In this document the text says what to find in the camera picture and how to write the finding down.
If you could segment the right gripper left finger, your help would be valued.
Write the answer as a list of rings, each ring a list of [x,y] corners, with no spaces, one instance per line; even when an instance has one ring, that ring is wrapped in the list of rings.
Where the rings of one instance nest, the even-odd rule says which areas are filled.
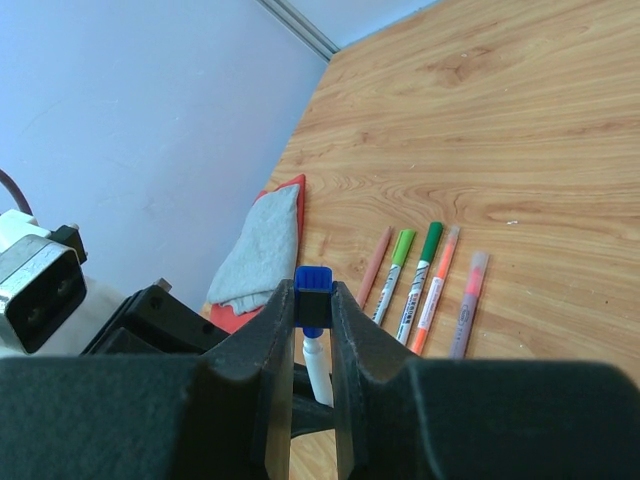
[[[5,479],[284,479],[294,292],[202,355],[1,361]]]

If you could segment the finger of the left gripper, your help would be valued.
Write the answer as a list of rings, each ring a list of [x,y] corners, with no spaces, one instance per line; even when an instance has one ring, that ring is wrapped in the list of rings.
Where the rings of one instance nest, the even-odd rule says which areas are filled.
[[[334,428],[334,409],[315,400],[307,368],[295,363],[291,438],[329,431]]]
[[[227,332],[152,285],[126,298],[82,353],[201,355],[227,337]]]

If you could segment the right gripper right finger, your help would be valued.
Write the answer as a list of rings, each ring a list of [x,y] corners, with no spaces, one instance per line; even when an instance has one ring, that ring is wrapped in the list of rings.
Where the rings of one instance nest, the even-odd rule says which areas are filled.
[[[639,390],[598,362],[428,360],[331,299],[342,479],[635,479]]]

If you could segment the white blue pen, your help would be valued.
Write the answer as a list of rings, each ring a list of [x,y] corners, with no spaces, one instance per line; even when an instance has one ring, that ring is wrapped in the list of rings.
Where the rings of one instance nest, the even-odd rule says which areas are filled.
[[[321,328],[304,327],[303,357],[315,400],[327,407],[334,407],[333,387],[329,365],[320,340]]]
[[[405,345],[407,343],[412,322],[415,316],[415,311],[419,303],[429,267],[430,263],[426,260],[420,260],[417,264],[407,301],[405,303],[396,333],[396,340],[402,345]]]

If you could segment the white pen green tip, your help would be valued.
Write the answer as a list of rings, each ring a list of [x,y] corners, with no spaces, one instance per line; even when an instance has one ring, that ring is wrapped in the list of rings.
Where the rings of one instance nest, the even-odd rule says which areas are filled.
[[[393,296],[402,266],[397,263],[392,263],[385,284],[381,290],[376,309],[372,316],[372,320],[381,325],[388,309],[389,303]]]

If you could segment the blue pen cap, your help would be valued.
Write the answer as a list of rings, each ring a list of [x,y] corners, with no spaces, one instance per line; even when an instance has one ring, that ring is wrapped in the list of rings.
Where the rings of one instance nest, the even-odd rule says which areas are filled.
[[[300,266],[294,278],[295,324],[303,329],[332,326],[332,270],[324,266]]]

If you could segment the pink pen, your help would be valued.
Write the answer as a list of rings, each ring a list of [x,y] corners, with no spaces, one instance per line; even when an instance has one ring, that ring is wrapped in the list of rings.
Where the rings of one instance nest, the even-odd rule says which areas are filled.
[[[370,295],[371,288],[378,274],[380,265],[391,240],[393,228],[388,226],[381,234],[373,254],[366,266],[363,279],[356,294],[356,302],[361,309],[364,308],[366,301]]]

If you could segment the purple pen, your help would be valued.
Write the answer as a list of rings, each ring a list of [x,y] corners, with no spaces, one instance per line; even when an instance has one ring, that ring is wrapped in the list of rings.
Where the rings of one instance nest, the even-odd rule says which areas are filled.
[[[472,256],[470,271],[449,350],[451,359],[461,359],[465,356],[488,262],[489,254],[486,252],[476,251]]]

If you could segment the orange highlighter pen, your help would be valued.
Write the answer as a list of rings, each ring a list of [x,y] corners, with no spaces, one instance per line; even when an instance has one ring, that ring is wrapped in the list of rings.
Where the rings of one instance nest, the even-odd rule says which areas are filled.
[[[454,256],[456,245],[460,234],[460,227],[454,225],[451,227],[446,238],[443,251],[441,253],[440,262],[436,273],[434,274],[431,285],[427,294],[426,301],[423,305],[421,316],[415,332],[413,343],[410,350],[420,355],[426,343],[427,335],[435,316],[435,311],[441,296],[441,292],[446,280],[451,261]]]

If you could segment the dark green pen cap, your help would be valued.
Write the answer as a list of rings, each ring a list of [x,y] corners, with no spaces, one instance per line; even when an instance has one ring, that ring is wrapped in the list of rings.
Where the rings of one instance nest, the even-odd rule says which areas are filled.
[[[421,261],[429,264],[433,262],[442,232],[443,224],[441,222],[430,223],[420,255]]]

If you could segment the light green pen cap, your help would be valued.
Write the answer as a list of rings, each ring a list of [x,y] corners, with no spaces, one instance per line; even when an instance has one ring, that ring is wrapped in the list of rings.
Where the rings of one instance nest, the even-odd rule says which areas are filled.
[[[404,266],[415,235],[416,231],[413,229],[403,229],[399,232],[391,256],[391,262],[393,265],[400,267]]]

